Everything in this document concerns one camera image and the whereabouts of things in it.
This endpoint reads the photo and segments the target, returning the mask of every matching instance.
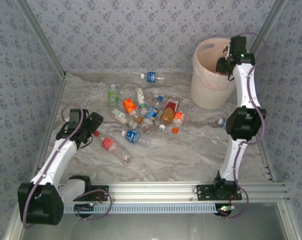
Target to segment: blue floral wallpaper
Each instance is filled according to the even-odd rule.
[[[260,102],[268,110],[266,143],[302,226],[302,0],[289,1],[267,42],[256,71]]]
[[[60,80],[14,0],[0,0],[0,239],[30,179]]]
[[[273,0],[28,0],[66,71],[192,69],[212,36],[258,32]]]

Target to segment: white bucket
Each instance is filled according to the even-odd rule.
[[[216,73],[216,63],[229,38],[213,37],[201,42],[193,56],[193,76],[191,98],[198,106],[205,109],[220,108],[234,91],[235,81],[229,81],[226,74]]]

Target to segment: enclosure wall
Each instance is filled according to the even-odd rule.
[[[257,89],[278,181],[287,182],[302,229],[302,0],[289,1],[258,55]]]
[[[63,68],[84,72],[190,71],[202,40],[258,32],[273,0],[28,2]]]
[[[13,0],[0,0],[0,239],[29,181],[60,79]]]

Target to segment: gray marble surface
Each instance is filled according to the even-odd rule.
[[[80,104],[90,112],[104,117],[99,130],[117,140],[133,156],[129,165],[123,165],[94,139],[92,144],[80,149],[70,160],[62,182],[72,175],[90,176],[93,182],[142,182],[142,181],[210,181],[221,167],[228,146],[226,132],[217,124],[236,107],[235,93],[216,110],[206,110],[195,105],[190,97],[191,75],[167,73],[162,85],[150,85],[139,77],[140,73],[81,73],[68,74],[53,127],[47,157],[52,151],[55,135],[63,125],[61,109],[69,103]],[[136,101],[136,87],[143,87],[148,101],[162,95],[163,102],[173,98],[186,110],[187,119],[177,135],[168,127],[165,133],[159,129],[148,133],[148,145],[133,145],[121,136],[119,125],[107,104],[110,84],[116,84],[122,98]],[[262,180],[265,168],[258,146],[249,146],[239,171],[239,179]]]

